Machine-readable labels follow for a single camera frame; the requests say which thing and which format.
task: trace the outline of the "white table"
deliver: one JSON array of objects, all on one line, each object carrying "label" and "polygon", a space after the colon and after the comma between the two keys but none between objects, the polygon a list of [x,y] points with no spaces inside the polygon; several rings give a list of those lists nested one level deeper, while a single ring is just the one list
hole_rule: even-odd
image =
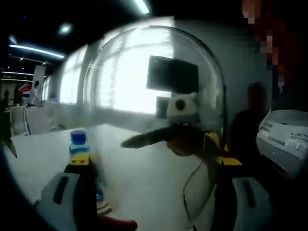
[{"label": "white table", "polygon": [[[13,137],[17,159],[7,155],[17,184],[30,202],[40,198],[40,191],[49,180],[63,171],[68,162],[70,131]],[[187,230],[182,189],[199,165],[195,157],[178,157],[158,143],[142,149],[124,149],[120,143],[136,132],[100,125],[96,134],[98,157],[102,163],[107,187],[104,189],[113,208],[109,215],[134,219],[138,230]],[[198,170],[187,187],[186,200],[191,216],[200,208],[208,190],[207,168]],[[196,220],[197,228],[208,230],[213,213],[213,200]]]}]

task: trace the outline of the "water bottle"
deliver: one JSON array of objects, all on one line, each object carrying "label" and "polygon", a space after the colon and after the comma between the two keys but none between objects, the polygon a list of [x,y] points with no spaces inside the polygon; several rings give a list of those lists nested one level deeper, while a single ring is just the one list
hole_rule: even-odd
[{"label": "water bottle", "polygon": [[87,153],[89,147],[87,144],[87,136],[83,130],[71,131],[71,144],[69,146],[69,158],[72,158],[77,153]]}]

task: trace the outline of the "transparent dome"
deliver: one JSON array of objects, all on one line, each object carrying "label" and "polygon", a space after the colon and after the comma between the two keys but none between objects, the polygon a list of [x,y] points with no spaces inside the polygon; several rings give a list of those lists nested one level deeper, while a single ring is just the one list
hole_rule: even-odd
[{"label": "transparent dome", "polygon": [[183,193],[192,220],[204,211],[211,193],[206,165],[194,156],[173,154],[166,142],[140,149],[123,148],[121,143],[168,126],[170,98],[193,92],[197,93],[199,114],[195,125],[222,136],[224,83],[211,51],[178,29],[132,29],[100,48],[89,65],[84,86],[86,132],[103,192],[113,210],[109,216],[134,219],[141,230],[151,225],[157,230],[169,226],[185,230],[191,220]]}]

